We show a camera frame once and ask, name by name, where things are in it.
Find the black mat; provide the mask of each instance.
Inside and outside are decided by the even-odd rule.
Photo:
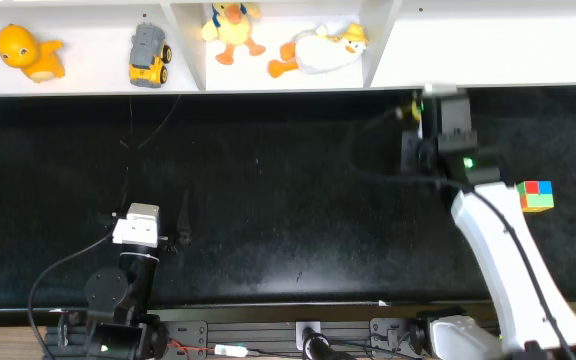
[[[487,299],[478,265],[436,194],[362,182],[347,150],[394,168],[398,125],[373,122],[400,93],[0,99],[0,308],[25,306],[35,277],[96,241],[130,180],[174,227],[183,191],[196,237],[162,259],[153,306],[290,301]],[[556,282],[576,300],[576,88],[471,92],[480,139],[518,178],[553,182],[555,210],[528,223]],[[132,145],[128,150],[120,144]],[[83,304],[103,245],[56,270],[38,306]]]

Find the colorful cube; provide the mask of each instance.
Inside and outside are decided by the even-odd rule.
[[[550,181],[524,181],[517,185],[521,210],[540,212],[555,207]]]

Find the white plush duck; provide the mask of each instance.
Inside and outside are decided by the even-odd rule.
[[[278,78],[284,72],[299,69],[306,74],[321,74],[337,70],[361,57],[368,39],[359,24],[352,23],[339,37],[328,35],[321,25],[315,31],[303,32],[294,41],[281,46],[281,60],[268,64],[270,76]]]

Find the yellow and gray toy truck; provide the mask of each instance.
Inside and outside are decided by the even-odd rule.
[[[172,60],[172,50],[166,45],[164,32],[153,24],[140,24],[132,37],[130,50],[130,83],[158,88],[168,80],[164,64]]]

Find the white label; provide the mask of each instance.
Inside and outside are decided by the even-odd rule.
[[[215,355],[246,357],[248,349],[243,346],[215,345]]]

